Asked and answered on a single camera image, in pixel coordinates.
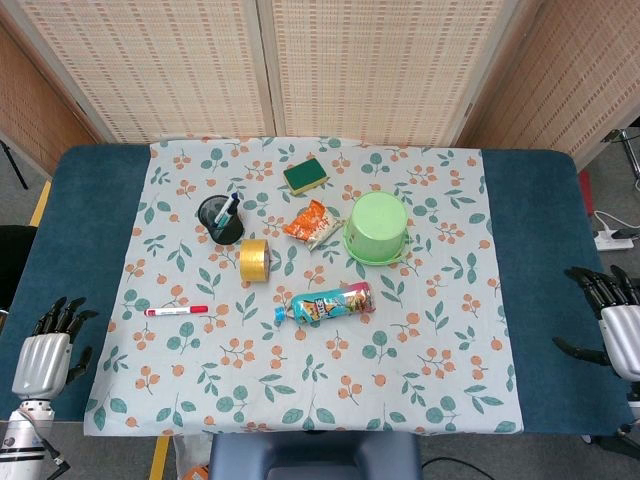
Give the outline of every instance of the wicker screen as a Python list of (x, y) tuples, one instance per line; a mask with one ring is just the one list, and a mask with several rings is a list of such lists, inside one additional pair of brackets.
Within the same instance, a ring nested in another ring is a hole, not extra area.
[(612, 128), (640, 115), (640, 2), (548, 2), (517, 64), (488, 87), (462, 145), (550, 148), (584, 166)]
[(273, 128), (242, 0), (18, 1), (119, 141)]
[(273, 0), (286, 134), (447, 144), (507, 3)]
[(10, 147), (51, 175), (67, 149), (95, 143), (2, 24), (0, 65), (0, 131)]

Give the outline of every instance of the white marker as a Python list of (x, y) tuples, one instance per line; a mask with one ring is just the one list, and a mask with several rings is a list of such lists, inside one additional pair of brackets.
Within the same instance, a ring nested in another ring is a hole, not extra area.
[(190, 313), (207, 313), (209, 307), (206, 305), (194, 305), (193, 307), (172, 307), (172, 308), (147, 308), (144, 311), (147, 317), (160, 317), (162, 315), (188, 315)]
[(216, 215), (216, 218), (213, 220), (214, 223), (216, 224), (216, 226), (218, 226), (218, 224), (220, 223), (220, 220), (222, 220), (223, 215), (225, 213), (227, 213), (227, 210), (229, 210), (229, 207), (233, 203), (233, 200), (234, 200), (233, 199), (233, 195), (231, 195), (231, 196), (229, 196), (229, 198), (227, 198), (227, 201), (224, 202), (224, 205), (222, 206), (222, 208), (218, 212), (218, 215)]

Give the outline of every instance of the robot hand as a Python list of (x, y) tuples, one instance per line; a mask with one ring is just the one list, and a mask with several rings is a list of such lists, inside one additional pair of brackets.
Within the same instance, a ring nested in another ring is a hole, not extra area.
[(74, 316), (85, 300), (84, 297), (72, 300), (60, 315), (67, 299), (58, 299), (22, 344), (12, 387), (21, 399), (53, 400), (66, 384), (86, 371), (91, 347), (82, 352), (78, 365), (67, 372), (76, 335), (85, 320), (98, 315), (85, 310)]
[(2, 479), (39, 478), (45, 451), (49, 452), (58, 466), (49, 480), (59, 477), (70, 468), (60, 452), (47, 441), (47, 436), (54, 418), (51, 400), (60, 394), (65, 385), (85, 373), (91, 360), (91, 347), (87, 347), (78, 365), (69, 369), (73, 342), (80, 328), (85, 320), (98, 315), (92, 310), (75, 315), (85, 300), (72, 300), (61, 313), (67, 299), (58, 299), (22, 344), (12, 391), (23, 401), (11, 414), (0, 445)]
[(604, 339), (606, 351), (573, 347), (562, 338), (554, 343), (565, 353), (599, 365), (611, 365), (630, 382), (640, 381), (640, 292), (628, 275), (615, 265), (614, 277), (573, 267), (567, 275), (582, 287)]

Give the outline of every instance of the black pen holder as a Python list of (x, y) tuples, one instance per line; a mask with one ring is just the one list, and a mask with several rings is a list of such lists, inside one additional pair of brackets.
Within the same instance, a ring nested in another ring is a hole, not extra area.
[(209, 231), (211, 240), (219, 245), (231, 245), (244, 233), (244, 226), (237, 213), (231, 216), (224, 227), (214, 226), (215, 218), (228, 199), (226, 195), (214, 195), (206, 198), (198, 208), (198, 220)]

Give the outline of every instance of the green sponge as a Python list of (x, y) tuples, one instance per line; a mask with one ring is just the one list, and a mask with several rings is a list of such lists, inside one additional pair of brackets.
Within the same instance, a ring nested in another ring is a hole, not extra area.
[(324, 171), (320, 162), (312, 158), (285, 170), (284, 179), (291, 189), (291, 194), (299, 195), (323, 184), (329, 180), (329, 177), (327, 177), (327, 172)]

